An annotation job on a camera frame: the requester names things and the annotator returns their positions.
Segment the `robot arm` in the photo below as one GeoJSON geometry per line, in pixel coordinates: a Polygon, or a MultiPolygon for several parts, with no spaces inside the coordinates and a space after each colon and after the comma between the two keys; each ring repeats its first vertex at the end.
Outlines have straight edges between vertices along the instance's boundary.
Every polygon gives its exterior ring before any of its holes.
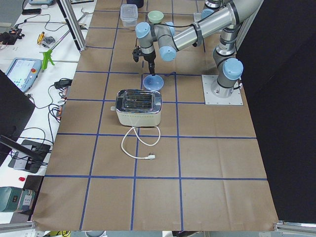
{"type": "Polygon", "coordinates": [[[201,19],[204,19],[209,15],[213,14],[214,12],[225,7],[229,1],[230,0],[205,0],[204,7],[201,12],[201,19]]]}
{"type": "Polygon", "coordinates": [[[243,64],[234,57],[236,39],[242,23],[259,9],[259,0],[207,0],[207,7],[214,6],[216,11],[187,25],[179,34],[174,33],[172,22],[149,24],[141,22],[136,25],[138,42],[132,52],[135,62],[143,57],[149,65],[150,74],[155,74],[156,52],[154,42],[158,43],[163,61],[175,59],[178,51],[192,45],[199,46],[203,39],[221,31],[220,42],[213,50],[213,58],[219,75],[211,85],[212,93],[219,98],[228,98],[237,89],[235,83],[243,72],[243,64]]]}

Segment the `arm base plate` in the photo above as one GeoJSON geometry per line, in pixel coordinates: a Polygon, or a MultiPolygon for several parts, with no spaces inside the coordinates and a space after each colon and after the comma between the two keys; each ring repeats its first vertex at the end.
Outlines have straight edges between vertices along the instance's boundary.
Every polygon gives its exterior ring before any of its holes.
{"type": "Polygon", "coordinates": [[[194,22],[199,22],[203,19],[204,14],[201,12],[193,13],[194,22]]]}
{"type": "Polygon", "coordinates": [[[201,75],[206,105],[242,106],[242,96],[238,82],[232,88],[218,84],[217,75],[201,75]]]}

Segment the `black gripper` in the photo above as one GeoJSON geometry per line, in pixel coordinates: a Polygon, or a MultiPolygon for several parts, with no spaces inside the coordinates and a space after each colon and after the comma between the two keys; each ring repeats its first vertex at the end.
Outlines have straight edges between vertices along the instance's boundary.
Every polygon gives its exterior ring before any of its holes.
{"type": "Polygon", "coordinates": [[[153,46],[148,48],[142,48],[141,46],[135,46],[132,51],[133,60],[135,62],[139,61],[140,57],[143,57],[148,62],[149,73],[155,75],[155,58],[156,53],[153,46]]]}

